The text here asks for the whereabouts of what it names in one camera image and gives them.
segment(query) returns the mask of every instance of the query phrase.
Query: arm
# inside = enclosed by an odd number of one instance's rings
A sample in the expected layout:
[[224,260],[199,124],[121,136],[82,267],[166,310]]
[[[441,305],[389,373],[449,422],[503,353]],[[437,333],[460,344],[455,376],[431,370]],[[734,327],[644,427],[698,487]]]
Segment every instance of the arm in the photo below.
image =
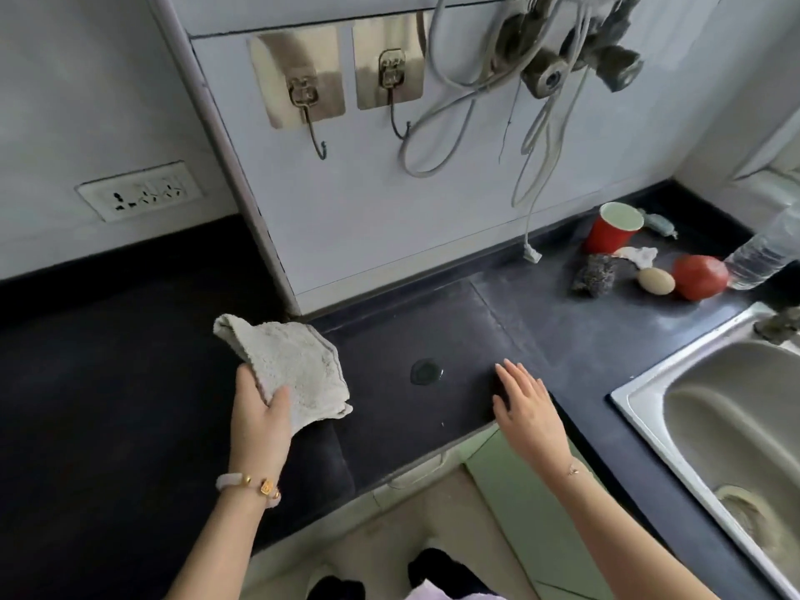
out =
[[[267,406],[250,367],[239,366],[228,471],[277,483],[290,442],[289,389],[279,388]],[[165,600],[237,600],[265,508],[252,488],[224,489]]]
[[510,410],[494,396],[508,443],[547,484],[618,600],[714,600],[716,596],[619,506],[570,453],[564,425],[541,379],[522,364],[497,365]]

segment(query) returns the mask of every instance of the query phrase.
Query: person's left arm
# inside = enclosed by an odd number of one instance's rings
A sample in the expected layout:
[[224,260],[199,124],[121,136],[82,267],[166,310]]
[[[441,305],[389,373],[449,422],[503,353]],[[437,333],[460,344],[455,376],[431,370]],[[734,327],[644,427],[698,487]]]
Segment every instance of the person's left arm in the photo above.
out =
[[[267,406],[250,367],[239,366],[228,471],[276,485],[290,442],[289,389],[278,389]],[[236,600],[266,502],[258,489],[225,488],[165,600]]]

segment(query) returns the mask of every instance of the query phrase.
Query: sink basin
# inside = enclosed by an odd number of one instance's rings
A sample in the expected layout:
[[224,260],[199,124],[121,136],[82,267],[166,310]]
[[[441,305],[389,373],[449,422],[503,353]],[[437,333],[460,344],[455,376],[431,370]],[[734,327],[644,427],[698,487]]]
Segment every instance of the sink basin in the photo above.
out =
[[800,600],[800,343],[771,345],[763,303],[611,393],[736,544]]

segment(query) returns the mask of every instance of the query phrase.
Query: wall socket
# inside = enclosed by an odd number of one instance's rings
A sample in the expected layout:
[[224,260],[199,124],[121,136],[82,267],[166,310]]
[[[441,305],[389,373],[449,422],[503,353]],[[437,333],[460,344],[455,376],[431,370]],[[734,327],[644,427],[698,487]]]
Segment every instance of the wall socket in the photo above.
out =
[[123,221],[203,197],[182,161],[93,180],[76,190],[107,222]]

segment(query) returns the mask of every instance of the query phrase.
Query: clear water bottle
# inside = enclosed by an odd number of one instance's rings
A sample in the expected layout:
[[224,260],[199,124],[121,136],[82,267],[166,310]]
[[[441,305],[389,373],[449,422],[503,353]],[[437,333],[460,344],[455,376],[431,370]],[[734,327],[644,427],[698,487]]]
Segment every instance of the clear water bottle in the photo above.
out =
[[793,204],[725,260],[728,286],[749,290],[800,258],[800,203]]

